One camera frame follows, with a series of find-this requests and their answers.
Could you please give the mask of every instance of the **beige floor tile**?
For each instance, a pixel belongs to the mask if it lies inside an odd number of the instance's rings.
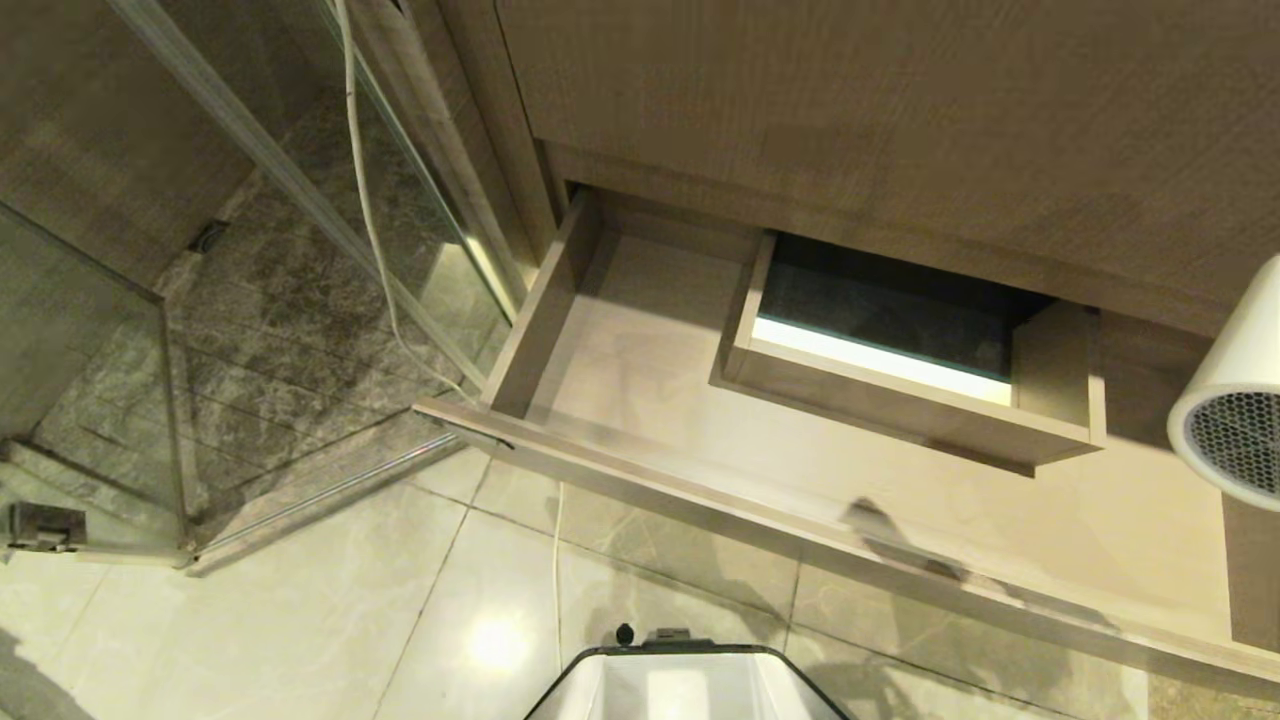
[[[15,647],[0,653],[49,664],[105,574],[73,555],[15,552],[0,565],[0,644]]]
[[[1280,687],[1272,700],[1151,676],[1151,720],[1276,720],[1280,717]]]
[[[590,552],[561,544],[562,661],[614,644],[627,623],[641,642],[658,628],[687,628],[718,643],[781,650],[786,625],[765,612]]]
[[[786,655],[858,720],[1061,717],[805,628],[792,626]]]
[[[786,619],[799,562],[567,486],[561,537]]]
[[[794,623],[1084,720],[1147,716],[1147,674],[801,566]]]
[[[524,717],[556,678],[552,539],[470,512],[378,720]]]
[[[113,568],[54,676],[97,720],[372,717],[465,512],[396,486],[205,579]]]
[[[489,456],[468,447],[416,470],[406,479],[425,491],[470,505],[486,468]]]
[[[550,534],[556,529],[558,486],[553,478],[494,460],[476,493],[475,506]]]

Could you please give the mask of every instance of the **open drawer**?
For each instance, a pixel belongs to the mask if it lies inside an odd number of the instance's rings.
[[[1221,497],[1170,454],[1108,439],[1028,478],[726,387],[765,242],[582,188],[479,406],[416,410],[508,462],[1025,634],[1280,680],[1280,657],[1230,641]]]
[[[829,273],[809,273],[804,278],[791,278],[788,273],[777,270],[771,274],[776,243],[772,236],[759,243],[737,327],[732,337],[726,338],[727,354],[722,363],[726,387],[1027,475],[1034,475],[1041,465],[1102,448],[1106,410],[1096,311],[1044,299],[1051,304],[1037,307],[1025,322],[1009,322],[1010,329],[998,328],[1004,332],[996,334],[1007,333],[1007,338],[1000,338],[998,343],[978,338],[984,346],[1001,346],[1000,350],[1009,355],[1007,377],[991,379],[956,370],[941,361],[887,352],[841,337],[842,333],[831,329],[815,329],[812,323],[788,323],[764,315],[762,299],[767,295],[767,279],[774,275],[792,281],[790,284],[813,281],[812,284],[822,286],[817,288],[818,293],[861,284],[841,281]],[[835,254],[865,256],[828,247]],[[838,255],[823,258],[832,259],[838,259]],[[909,265],[892,260],[881,260],[881,264]],[[938,279],[937,275],[950,274],[931,273],[928,279],[933,281]],[[974,295],[984,290],[1012,290],[955,278],[978,286],[963,288]],[[769,283],[769,288],[778,284]],[[943,316],[931,319],[933,327],[913,328],[911,313],[895,307],[892,300],[906,299],[909,302],[915,299],[897,287],[868,287],[891,296],[884,306],[876,307],[888,319],[864,320],[863,324],[893,324],[890,333],[896,334],[941,334],[948,329],[952,336],[964,334],[963,328],[957,332],[955,325],[963,325],[965,313],[931,302],[942,306]],[[827,300],[806,300],[809,305],[815,301],[829,305],[847,304],[859,297],[856,292],[846,292]],[[781,306],[783,302],[772,305]],[[808,309],[809,316],[822,314],[820,307],[817,311]],[[968,315],[979,315],[987,324],[995,322],[986,314],[969,311]]]

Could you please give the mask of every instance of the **white power cord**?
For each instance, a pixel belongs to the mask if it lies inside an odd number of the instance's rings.
[[[390,278],[387,273],[387,259],[383,258],[383,243],[378,237],[378,228],[374,227],[374,211],[372,202],[369,200],[369,182],[365,178],[365,146],[360,141],[360,114],[356,109],[356,44],[351,35],[351,18],[347,15],[347,0],[334,0],[334,6],[338,10],[338,27],[342,29],[342,55],[343,65],[346,70],[346,86],[347,86],[347,127],[351,131],[351,158],[356,165],[356,187],[360,192],[360,211],[365,219],[365,231],[369,233],[369,245],[374,249],[374,260],[378,263],[378,275],[383,283],[383,292],[387,295],[387,306],[390,311],[392,320],[392,334],[396,336],[396,342],[408,354],[410,357],[428,374],[433,378],[447,384],[460,396],[462,400],[475,405],[475,398],[462,389],[462,386],[444,377],[439,370],[431,366],[430,363],[424,360],[419,354],[404,342],[404,337],[399,332],[399,318],[396,313],[396,296],[392,292]]]
[[[563,670],[563,648],[559,639],[559,528],[564,519],[564,480],[559,486],[559,498],[556,501],[556,532],[552,534],[552,610],[556,614],[556,670]]]

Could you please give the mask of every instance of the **glass shower door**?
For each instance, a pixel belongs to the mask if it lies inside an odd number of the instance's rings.
[[[0,204],[0,539],[189,560],[159,297]]]

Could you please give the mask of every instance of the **shower door hinge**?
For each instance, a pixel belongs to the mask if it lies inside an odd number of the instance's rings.
[[[9,547],[32,552],[76,552],[88,544],[82,510],[14,502],[9,509]]]

